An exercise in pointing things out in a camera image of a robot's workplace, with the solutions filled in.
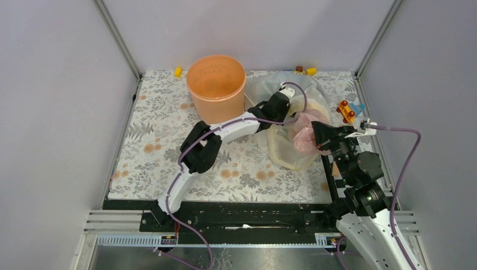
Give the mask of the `clear white trash bag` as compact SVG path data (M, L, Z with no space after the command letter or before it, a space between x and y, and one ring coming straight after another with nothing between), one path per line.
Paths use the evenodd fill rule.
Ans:
M266 75L250 78L245 86L247 106L251 107L261 101L269 100L269 98L279 90L281 83L283 82L292 82L292 84L286 85L287 87L295 90L295 95L290 102L303 101L303 113L306 111L308 101L310 100L323 103L325 102L329 106L325 92L313 77L299 75L289 71L269 73Z

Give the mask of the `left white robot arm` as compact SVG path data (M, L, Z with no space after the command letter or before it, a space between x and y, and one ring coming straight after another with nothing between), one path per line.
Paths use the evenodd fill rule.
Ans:
M222 145L266 130L274 124L282 125L294 94L293 89L284 88L268 101L258 103L229 121L211 125L198 122L180 147L178 174L157 199L157 206L151 209L153 224L161 231L170 230L175 219L172 213L180 209L192 181L212 168Z

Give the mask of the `orange plastic trash bin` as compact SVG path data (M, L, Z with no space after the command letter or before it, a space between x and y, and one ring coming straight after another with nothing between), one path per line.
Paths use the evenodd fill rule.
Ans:
M211 55L189 68L186 85L201 120L217 124L244 113L246 71L231 56Z

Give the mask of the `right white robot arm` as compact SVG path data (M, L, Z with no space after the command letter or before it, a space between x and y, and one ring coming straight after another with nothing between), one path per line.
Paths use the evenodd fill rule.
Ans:
M312 128L317 147L331 153L347 186L343 198L325 207L322 217L325 229L339 230L372 269L423 269L395 220L397 197L388 198L377 182L384 176L379 154L359 152L354 142L356 137L373 136L377 131L416 134L415 145L398 177L401 181L421 141L421 133L377 125L370 120L362 121L358 129L348 125L333 127L320 121L312 122Z

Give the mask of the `pink plastic trash bag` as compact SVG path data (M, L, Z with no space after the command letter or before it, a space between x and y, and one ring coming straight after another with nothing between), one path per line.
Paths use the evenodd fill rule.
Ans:
M294 145L294 149L303 155L329 155L329 150L321 151L316 146L312 122L330 124L326 115L319 110L307 110L306 112L301 112L297 121L292 125L292 128L289 131L289 137Z

